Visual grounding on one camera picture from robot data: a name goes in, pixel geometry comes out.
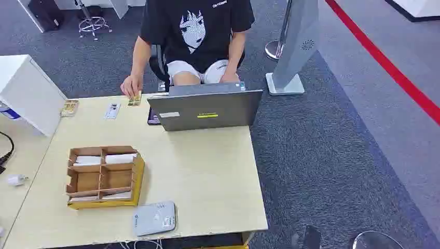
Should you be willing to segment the person's right hand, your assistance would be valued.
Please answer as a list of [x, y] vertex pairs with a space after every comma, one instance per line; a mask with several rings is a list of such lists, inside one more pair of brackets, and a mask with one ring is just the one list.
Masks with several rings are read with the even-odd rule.
[[122, 93], [128, 98], [139, 95], [143, 89], [143, 74], [131, 74], [120, 85]]

